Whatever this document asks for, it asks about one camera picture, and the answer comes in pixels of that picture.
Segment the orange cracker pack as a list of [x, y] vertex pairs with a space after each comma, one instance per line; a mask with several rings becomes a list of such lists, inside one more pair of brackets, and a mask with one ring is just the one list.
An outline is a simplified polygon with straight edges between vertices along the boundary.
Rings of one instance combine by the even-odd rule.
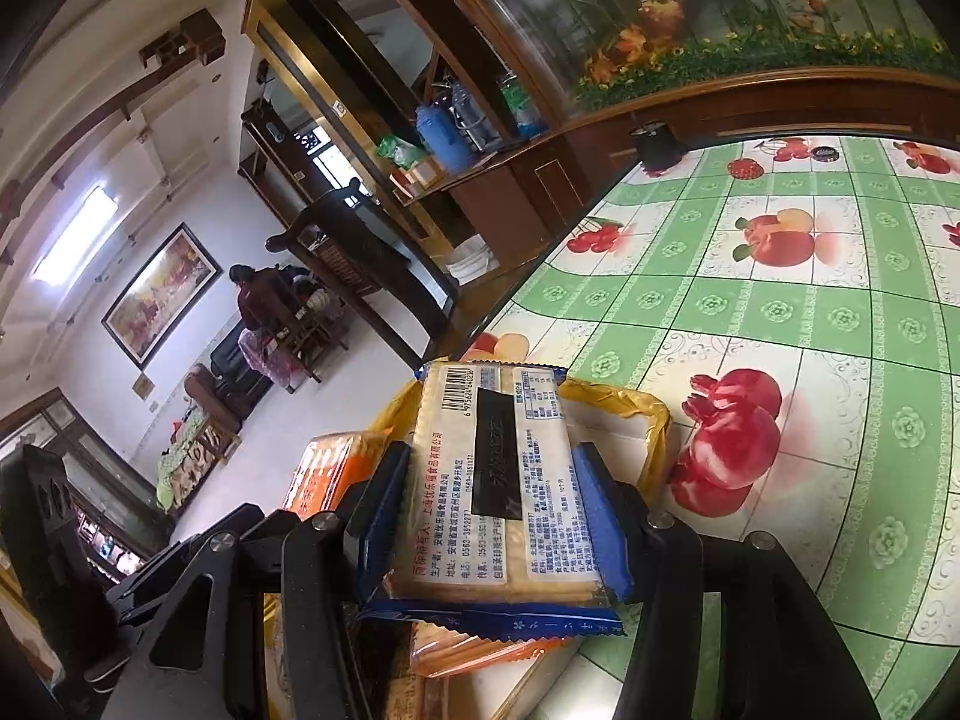
[[431, 622], [415, 622], [410, 637], [410, 667], [423, 678], [449, 678], [503, 663], [535, 663], [578, 642], [578, 637], [506, 642], [449, 631]]
[[353, 484], [368, 481], [384, 450], [387, 429], [317, 436], [309, 440], [291, 478], [283, 509], [301, 520], [333, 511]]

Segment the blue edged cracker pack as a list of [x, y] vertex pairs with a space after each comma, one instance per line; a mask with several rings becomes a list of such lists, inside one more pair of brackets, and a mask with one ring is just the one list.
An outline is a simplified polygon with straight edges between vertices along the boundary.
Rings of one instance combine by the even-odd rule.
[[619, 635], [594, 562], [561, 367], [421, 372], [391, 567], [364, 614], [483, 639]]

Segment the yellow white tray box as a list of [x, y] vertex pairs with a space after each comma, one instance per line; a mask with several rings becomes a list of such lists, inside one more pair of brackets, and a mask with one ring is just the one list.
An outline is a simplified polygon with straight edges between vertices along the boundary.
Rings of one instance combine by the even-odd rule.
[[565, 408], [643, 429], [654, 486], [669, 411], [651, 395], [544, 366], [436, 361], [392, 405], [358, 476], [318, 484], [285, 538], [285, 665], [299, 718], [364, 718], [345, 608], [493, 642], [615, 632], [613, 564], [597, 546]]

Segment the seated person in red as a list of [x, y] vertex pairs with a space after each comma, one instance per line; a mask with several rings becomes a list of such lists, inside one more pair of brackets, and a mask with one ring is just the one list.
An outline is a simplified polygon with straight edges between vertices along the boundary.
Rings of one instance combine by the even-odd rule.
[[288, 394], [316, 377], [313, 360], [322, 351], [347, 348], [342, 301], [308, 268], [235, 263], [228, 277], [238, 288], [245, 362]]

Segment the dark wooden chair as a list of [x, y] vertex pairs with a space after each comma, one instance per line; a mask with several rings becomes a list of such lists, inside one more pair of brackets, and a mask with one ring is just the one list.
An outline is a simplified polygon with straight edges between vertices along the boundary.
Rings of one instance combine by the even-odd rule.
[[378, 314], [354, 289], [329, 265], [302, 245], [301, 236], [309, 227], [315, 227], [326, 238], [332, 239], [345, 259], [356, 270], [389, 291], [398, 302], [407, 307], [425, 328], [430, 340], [441, 338], [449, 325], [449, 317], [441, 305], [436, 302], [428, 288], [410, 271], [407, 259], [397, 250], [376, 236], [366, 224], [356, 216], [355, 210], [347, 203], [348, 197], [359, 202], [366, 195], [359, 188], [359, 180], [352, 179], [345, 187], [332, 188], [319, 199], [309, 203], [299, 212], [285, 231], [267, 239], [265, 247], [270, 252], [293, 254], [312, 271], [325, 286], [342, 298], [381, 338], [394, 353], [412, 369], [418, 371], [425, 358], [417, 353], [400, 333], [386, 319]]

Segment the wooden sideboard cabinet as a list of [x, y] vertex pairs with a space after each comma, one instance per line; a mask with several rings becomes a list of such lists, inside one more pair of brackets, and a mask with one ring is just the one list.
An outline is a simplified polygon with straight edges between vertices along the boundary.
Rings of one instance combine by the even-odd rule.
[[775, 133], [907, 135], [958, 145], [958, 83], [921, 71], [811, 67], [759, 71], [668, 89], [579, 115], [409, 201], [452, 245], [457, 210], [498, 262], [519, 265], [578, 221], [638, 164], [633, 132], [662, 122], [686, 149]]

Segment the green bag on cabinet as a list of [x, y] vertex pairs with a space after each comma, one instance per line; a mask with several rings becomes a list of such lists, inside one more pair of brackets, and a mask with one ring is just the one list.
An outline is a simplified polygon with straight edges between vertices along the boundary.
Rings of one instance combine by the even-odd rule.
[[377, 144], [376, 153], [383, 160], [392, 161], [404, 171], [412, 171], [421, 161], [428, 158], [428, 153], [420, 146], [407, 142], [397, 135], [386, 135]]

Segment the small black cup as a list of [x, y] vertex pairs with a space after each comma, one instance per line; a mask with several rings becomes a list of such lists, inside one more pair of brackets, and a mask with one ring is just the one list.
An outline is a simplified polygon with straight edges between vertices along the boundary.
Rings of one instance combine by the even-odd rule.
[[630, 133], [630, 138], [640, 165], [646, 172], [667, 171], [685, 153], [685, 148], [667, 122], [654, 121], [640, 125]]

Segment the blue thermos jug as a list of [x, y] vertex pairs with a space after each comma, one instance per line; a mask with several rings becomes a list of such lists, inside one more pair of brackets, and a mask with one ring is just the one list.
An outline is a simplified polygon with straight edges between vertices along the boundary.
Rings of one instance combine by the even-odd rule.
[[415, 126], [421, 140], [431, 149], [444, 171], [460, 174], [469, 171], [475, 164], [475, 154], [446, 109], [434, 104], [418, 106]]

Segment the grey thermos jug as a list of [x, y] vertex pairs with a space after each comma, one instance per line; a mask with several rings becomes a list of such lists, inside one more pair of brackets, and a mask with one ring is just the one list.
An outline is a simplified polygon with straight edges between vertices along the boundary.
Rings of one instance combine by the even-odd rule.
[[460, 82], [452, 83], [451, 109], [460, 130], [480, 153], [491, 153], [501, 145], [501, 137], [490, 124], [487, 114]]

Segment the green water bottle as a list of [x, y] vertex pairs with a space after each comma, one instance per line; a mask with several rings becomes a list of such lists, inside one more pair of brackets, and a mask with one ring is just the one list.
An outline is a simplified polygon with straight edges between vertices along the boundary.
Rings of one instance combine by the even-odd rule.
[[547, 130], [539, 108], [535, 105], [534, 99], [527, 93], [523, 83], [517, 80], [516, 75], [508, 75], [501, 82], [501, 94], [505, 98], [514, 122], [516, 122], [517, 135], [523, 138], [537, 137], [540, 133]]

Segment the flower painted glass screen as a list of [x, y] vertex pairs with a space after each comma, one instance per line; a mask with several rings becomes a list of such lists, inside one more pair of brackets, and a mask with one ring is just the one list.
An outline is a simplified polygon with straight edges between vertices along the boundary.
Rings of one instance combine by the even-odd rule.
[[916, 0], [485, 0], [569, 109], [754, 71], [892, 67], [953, 78]]

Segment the framed wall painting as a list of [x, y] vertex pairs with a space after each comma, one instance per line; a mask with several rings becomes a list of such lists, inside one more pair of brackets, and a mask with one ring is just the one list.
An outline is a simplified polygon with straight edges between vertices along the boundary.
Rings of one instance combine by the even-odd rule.
[[194, 231], [181, 223], [114, 299], [101, 325], [143, 371], [221, 273], [223, 268]]

